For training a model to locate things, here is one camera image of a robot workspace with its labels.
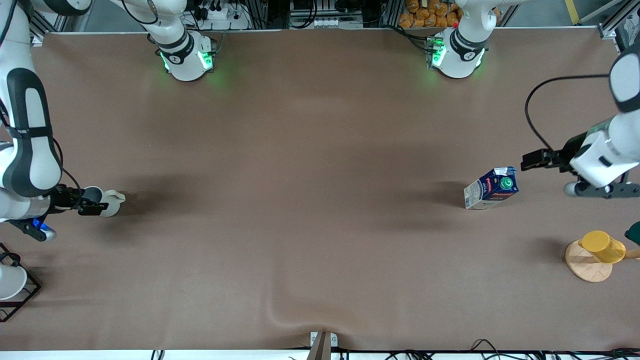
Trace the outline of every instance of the milk carton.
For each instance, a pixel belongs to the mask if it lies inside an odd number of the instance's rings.
[[[488,209],[516,192],[516,168],[497,167],[465,188],[465,207]]]

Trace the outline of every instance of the wooden base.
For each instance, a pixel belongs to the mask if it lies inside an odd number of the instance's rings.
[[[597,262],[587,250],[578,245],[578,240],[566,247],[564,262],[574,275],[588,282],[604,281],[613,270],[613,265]]]

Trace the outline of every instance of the green bottle cap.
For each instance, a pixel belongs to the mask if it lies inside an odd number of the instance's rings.
[[[503,177],[500,180],[500,187],[509,190],[513,186],[513,180],[510,177]]]
[[[634,243],[640,245],[640,222],[631,225],[629,230],[625,232],[625,237]]]

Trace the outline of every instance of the white mug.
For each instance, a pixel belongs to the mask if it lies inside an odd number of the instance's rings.
[[[84,189],[82,197],[94,202],[106,202],[109,204],[109,206],[100,213],[100,216],[104,218],[115,215],[118,210],[120,210],[120,203],[127,200],[127,197],[124,194],[115,190],[107,190],[104,192],[98,186],[87,186]]]
[[[20,266],[20,256],[12,252],[4,252],[0,254],[0,261],[7,256],[13,259],[13,263],[0,264],[0,300],[18,295],[27,283],[27,270]]]

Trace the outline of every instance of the brown tablecloth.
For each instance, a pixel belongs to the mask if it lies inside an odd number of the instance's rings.
[[[319,329],[360,349],[637,346],[640,262],[590,284],[562,255],[594,229],[635,246],[639,199],[569,198],[571,176],[533,170],[501,206],[462,208],[464,186],[541,147],[529,91],[607,72],[615,47],[595,29],[499,29],[490,47],[456,81],[391,31],[234,33],[180,83],[144,35],[47,36],[65,166],[128,200],[50,216],[51,243],[0,227],[43,286],[0,348],[281,348]],[[615,113],[603,79],[531,103],[557,147]]]

